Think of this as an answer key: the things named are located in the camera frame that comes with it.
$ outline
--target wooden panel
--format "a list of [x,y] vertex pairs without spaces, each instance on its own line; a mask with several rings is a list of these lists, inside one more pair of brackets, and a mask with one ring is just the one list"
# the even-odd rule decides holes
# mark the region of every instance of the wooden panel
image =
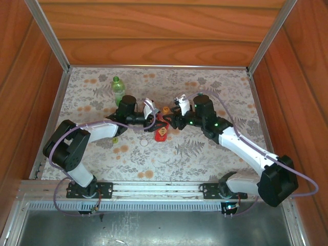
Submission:
[[24,1],[0,1],[0,88],[18,53],[32,15]]
[[247,66],[259,44],[190,40],[61,40],[71,64]]
[[284,24],[304,75],[307,80],[311,80],[311,89],[326,122],[328,122],[327,19],[328,7],[322,0],[301,1]]
[[42,5],[59,39],[188,38],[261,42],[276,9],[160,5]]
[[6,216],[11,209],[11,204],[15,199],[21,179],[23,177],[28,178],[31,172],[48,122],[62,72],[63,70],[59,62],[55,55],[52,54],[43,78],[35,77],[39,85],[39,88],[35,90],[37,96],[31,99],[31,101],[33,101],[32,110],[28,112],[29,116],[25,121],[22,136],[17,148],[15,148],[14,156],[10,161],[9,170],[0,188],[0,196],[2,197],[2,199],[0,199],[0,208],[2,209],[0,230],[6,222]]
[[37,94],[38,79],[42,78],[51,54],[51,50],[43,37],[36,22],[33,22],[27,34],[23,47],[12,66],[7,80],[0,91],[1,101],[0,125],[5,131],[0,132],[1,169],[0,180],[3,179],[8,163],[10,163],[14,150],[20,137],[21,129],[33,106],[31,100]]
[[[296,199],[311,245],[328,244],[325,4],[299,0],[254,73],[275,151],[292,157],[296,170],[319,185],[315,196]],[[298,180],[298,192],[313,190],[311,184]]]
[[[90,0],[39,0],[40,3],[90,3]],[[93,0],[93,3],[211,5],[281,8],[285,0]]]

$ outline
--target black mounting bracket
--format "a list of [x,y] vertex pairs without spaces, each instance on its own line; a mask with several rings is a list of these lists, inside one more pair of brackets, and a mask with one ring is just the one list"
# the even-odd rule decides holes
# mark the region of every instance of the black mounting bracket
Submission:
[[199,186],[204,199],[247,199],[247,193],[231,193],[229,197],[222,195],[220,183],[202,183]]
[[101,194],[102,199],[111,199],[113,195],[113,183],[111,182],[97,182],[95,184],[95,191],[92,191],[92,194],[86,194],[81,191],[81,186],[78,184],[69,183],[67,187],[66,198],[99,198],[99,193]]

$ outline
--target red object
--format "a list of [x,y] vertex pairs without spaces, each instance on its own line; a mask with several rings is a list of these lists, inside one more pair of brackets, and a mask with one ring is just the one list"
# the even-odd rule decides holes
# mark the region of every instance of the red object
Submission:
[[170,125],[163,119],[162,113],[158,114],[157,119],[165,122],[166,126],[155,131],[155,141],[164,142],[168,137],[168,128]]

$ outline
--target patterned fabric surface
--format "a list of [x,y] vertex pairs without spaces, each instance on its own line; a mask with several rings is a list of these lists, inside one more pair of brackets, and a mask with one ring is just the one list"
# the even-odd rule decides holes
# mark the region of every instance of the patterned fabric surface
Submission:
[[[190,95],[199,86],[215,91],[242,134],[265,148],[245,71],[74,68],[57,125],[65,119],[77,124],[92,122],[113,113],[116,105],[110,84],[115,75],[125,83],[126,94],[137,98],[139,111],[145,97],[162,109],[173,107],[178,94]],[[228,119],[218,100],[211,99],[217,115]],[[110,138],[89,143],[82,162],[98,180],[216,181],[229,171],[255,173],[233,152],[204,137],[199,128],[187,126],[179,131],[170,127],[165,142],[156,142],[154,134],[128,129],[115,144]],[[142,139],[148,141],[146,147],[140,145]],[[63,177],[46,163],[42,179]]]

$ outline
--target yellow object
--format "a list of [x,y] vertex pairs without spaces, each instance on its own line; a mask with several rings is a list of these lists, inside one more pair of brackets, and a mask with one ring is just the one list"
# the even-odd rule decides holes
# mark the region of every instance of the yellow object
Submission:
[[113,142],[113,144],[114,143],[116,144],[118,142],[118,137],[113,137],[112,142]]
[[163,111],[162,111],[162,113],[165,115],[165,114],[168,114],[170,112],[170,108],[169,107],[167,107],[167,106],[165,106],[165,107],[163,107]]

